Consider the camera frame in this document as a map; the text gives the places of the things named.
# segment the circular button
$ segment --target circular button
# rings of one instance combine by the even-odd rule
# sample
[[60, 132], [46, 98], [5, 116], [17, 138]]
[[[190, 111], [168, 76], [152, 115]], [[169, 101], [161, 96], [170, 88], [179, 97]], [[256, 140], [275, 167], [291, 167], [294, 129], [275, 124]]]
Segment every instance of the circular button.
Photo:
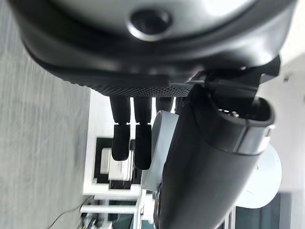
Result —
[[131, 17], [132, 26], [142, 35], [162, 34], [166, 32], [171, 23], [171, 16], [162, 10], [141, 10]]

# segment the cable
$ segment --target cable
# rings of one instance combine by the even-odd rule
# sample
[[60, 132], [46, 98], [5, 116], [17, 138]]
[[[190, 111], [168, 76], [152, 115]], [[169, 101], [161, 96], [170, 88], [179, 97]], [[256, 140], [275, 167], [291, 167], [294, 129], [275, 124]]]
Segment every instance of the cable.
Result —
[[54, 221], [51, 225], [49, 225], [46, 229], [50, 229], [51, 227], [54, 226], [54, 224], [56, 223], [56, 221], [62, 217], [63, 215], [67, 214], [67, 213], [72, 213], [74, 211], [76, 211], [77, 209], [80, 209], [86, 202], [87, 200], [90, 199], [90, 197], [88, 197], [84, 202], [82, 202], [79, 206], [75, 207], [75, 208], [72, 208], [70, 210], [67, 210], [67, 211], [64, 211], [63, 213], [61, 213]]

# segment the robotic hand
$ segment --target robotic hand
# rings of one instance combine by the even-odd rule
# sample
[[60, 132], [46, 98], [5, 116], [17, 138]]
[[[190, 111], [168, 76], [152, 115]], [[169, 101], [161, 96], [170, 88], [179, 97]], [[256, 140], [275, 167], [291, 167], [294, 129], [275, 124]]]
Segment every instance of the robotic hand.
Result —
[[296, 0], [8, 2], [29, 54], [57, 77], [113, 101], [187, 97], [155, 225], [217, 227], [268, 145], [275, 113], [255, 95], [279, 73]]

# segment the gray carpet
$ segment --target gray carpet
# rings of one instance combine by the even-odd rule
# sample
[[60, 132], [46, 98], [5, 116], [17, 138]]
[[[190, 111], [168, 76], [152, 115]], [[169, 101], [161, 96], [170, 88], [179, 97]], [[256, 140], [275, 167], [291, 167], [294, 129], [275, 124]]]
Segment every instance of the gray carpet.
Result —
[[[82, 193], [90, 91], [64, 82], [25, 52], [0, 0], [0, 227], [44, 229]], [[74, 229], [79, 213], [54, 229]]]

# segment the knurled black surface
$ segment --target knurled black surface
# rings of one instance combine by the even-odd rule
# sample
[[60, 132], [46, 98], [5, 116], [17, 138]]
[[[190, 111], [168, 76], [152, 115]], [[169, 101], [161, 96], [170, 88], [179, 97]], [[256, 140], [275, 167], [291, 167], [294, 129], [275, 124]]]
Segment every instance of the knurled black surface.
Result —
[[189, 88], [180, 87], [134, 87], [119, 88], [109, 86], [93, 86], [90, 88], [100, 92], [105, 96], [124, 96], [124, 97], [186, 97], [190, 92]]

